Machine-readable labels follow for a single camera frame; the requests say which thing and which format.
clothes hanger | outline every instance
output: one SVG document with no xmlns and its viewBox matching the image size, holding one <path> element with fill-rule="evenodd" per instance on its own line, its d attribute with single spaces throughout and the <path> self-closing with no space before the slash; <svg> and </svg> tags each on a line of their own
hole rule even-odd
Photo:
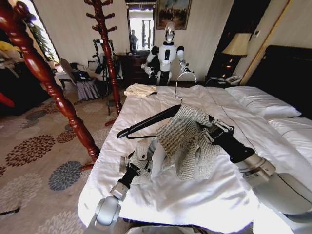
<svg viewBox="0 0 312 234">
<path fill-rule="evenodd" d="M 139 138 L 151 138 L 151 137 L 156 137 L 155 135 L 152 135 L 152 136 L 129 136 L 129 134 L 131 133 L 134 133 L 134 132 L 137 132 L 143 128 L 146 128 L 150 125 L 153 125 L 155 123 L 158 123 L 164 119 L 167 119 L 167 118 L 172 118 L 173 116 L 176 115 L 176 113 L 179 111 L 180 107 L 181 107 L 181 104 L 182 104 L 182 101 L 183 101 L 183 98 L 182 97 L 179 97 L 176 95 L 176 88 L 177 88 L 177 82 L 179 80 L 179 78 L 185 74 L 185 73 L 191 73 L 191 72 L 183 72 L 181 73 L 178 78 L 176 79 L 176 84 L 175 84 L 175 97 L 176 98 L 179 98 L 181 99 L 181 103 L 179 105 L 174 105 L 152 117 L 149 117 L 147 118 L 146 120 L 143 120 L 129 128 L 126 128 L 122 131 L 120 131 L 118 134 L 117 134 L 117 138 L 122 138 L 122 137 L 127 137 L 128 139 L 139 139 Z M 195 82 L 197 83 L 197 79 L 196 79 L 196 76 L 194 75 L 194 73 L 191 73 L 193 74 L 194 78 L 195 78 Z"/>
</svg>

framed painting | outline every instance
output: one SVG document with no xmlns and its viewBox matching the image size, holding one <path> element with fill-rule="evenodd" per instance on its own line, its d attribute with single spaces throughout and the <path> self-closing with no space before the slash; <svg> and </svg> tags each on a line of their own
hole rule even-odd
<svg viewBox="0 0 312 234">
<path fill-rule="evenodd" d="M 169 21 L 175 29 L 185 30 L 190 14 L 192 0 L 158 0 L 156 29 L 164 29 Z"/>
</svg>

window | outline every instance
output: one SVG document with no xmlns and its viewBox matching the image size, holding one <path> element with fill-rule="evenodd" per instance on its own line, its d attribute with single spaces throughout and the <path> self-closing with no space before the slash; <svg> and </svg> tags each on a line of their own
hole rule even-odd
<svg viewBox="0 0 312 234">
<path fill-rule="evenodd" d="M 154 44 L 154 3 L 127 3 L 130 50 L 133 54 L 151 50 Z"/>
<path fill-rule="evenodd" d="M 38 43 L 41 51 L 45 55 L 47 61 L 53 61 L 55 63 L 59 63 L 59 57 L 57 52 L 50 40 L 49 35 L 47 34 L 43 23 L 35 9 L 35 6 L 31 0 L 19 0 L 25 3 L 28 7 L 28 10 L 31 14 L 36 17 L 36 20 L 33 20 L 31 23 L 27 23 L 30 31 L 32 32 L 36 42 Z"/>
</svg>

wooden coat rack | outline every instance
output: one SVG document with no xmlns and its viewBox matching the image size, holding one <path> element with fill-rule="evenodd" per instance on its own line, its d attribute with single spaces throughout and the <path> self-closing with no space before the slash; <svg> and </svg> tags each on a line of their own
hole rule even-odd
<svg viewBox="0 0 312 234">
<path fill-rule="evenodd" d="M 8 0 L 0 0 L 0 28 L 7 33 L 14 45 L 20 48 L 26 66 L 32 74 L 45 85 L 48 94 L 54 98 L 62 114 L 69 119 L 70 126 L 74 129 L 80 142 L 87 149 L 92 161 L 95 162 L 98 158 L 99 148 L 95 145 L 83 121 L 77 117 L 74 106 L 65 98 L 62 89 L 54 81 L 51 68 L 35 50 L 33 47 L 33 40 L 25 31 L 26 24 L 23 20 L 30 21 L 33 19 L 34 16 L 29 13 L 24 3 L 17 2 L 16 6 L 12 8 Z"/>
<path fill-rule="evenodd" d="M 112 61 L 112 51 L 111 51 L 111 47 L 108 43 L 108 35 L 107 35 L 108 32 L 112 32 L 112 31 L 116 30 L 117 27 L 115 26 L 115 27 L 112 27 L 110 29 L 107 29 L 106 25 L 105 25 L 105 19 L 112 18 L 115 16 L 115 14 L 111 13 L 111 14 L 104 16 L 103 10 L 102 10 L 102 6 L 107 6 L 109 4 L 112 4 L 113 1 L 107 0 L 105 2 L 101 2 L 101 0 L 84 0 L 84 2 L 87 5 L 92 5 L 94 7 L 95 14 L 92 15 L 92 14 L 86 13 L 86 16 L 93 18 L 97 21 L 97 25 L 92 26 L 92 29 L 98 31 L 99 34 L 101 35 L 102 40 L 103 40 L 103 46 L 102 46 L 103 52 L 105 53 L 106 63 L 107 63 L 107 67 L 108 67 L 108 73 L 109 73 L 109 76 L 111 78 L 111 84 L 112 84 L 112 89 L 113 89 L 116 112 L 119 115 L 122 106 L 120 103 L 120 96 L 119 96 L 119 91 L 118 91 L 118 87 L 117 87 L 116 74 L 115 74 L 113 61 Z M 112 123 L 114 123 L 114 120 L 106 123 L 105 126 L 108 126 L 109 124 L 112 124 Z"/>
</svg>

table lamp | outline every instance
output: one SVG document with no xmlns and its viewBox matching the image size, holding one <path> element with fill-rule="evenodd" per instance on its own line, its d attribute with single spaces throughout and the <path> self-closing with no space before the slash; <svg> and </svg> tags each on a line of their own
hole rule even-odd
<svg viewBox="0 0 312 234">
<path fill-rule="evenodd" d="M 230 44 L 222 51 L 229 55 L 221 69 L 221 77 L 228 78 L 234 72 L 241 57 L 247 56 L 248 42 L 251 33 L 236 33 Z"/>
</svg>

